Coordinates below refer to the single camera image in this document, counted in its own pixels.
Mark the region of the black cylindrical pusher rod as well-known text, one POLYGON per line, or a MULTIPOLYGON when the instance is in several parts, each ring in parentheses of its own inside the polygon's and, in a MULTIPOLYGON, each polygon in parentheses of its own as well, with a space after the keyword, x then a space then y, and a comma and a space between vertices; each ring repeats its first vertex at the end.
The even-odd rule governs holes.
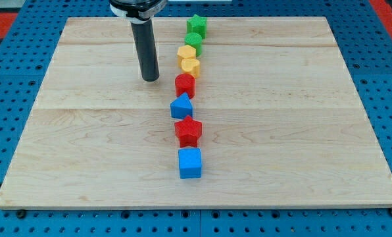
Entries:
POLYGON ((159 79, 159 64, 152 20, 131 23, 141 76, 146 82, 159 79))

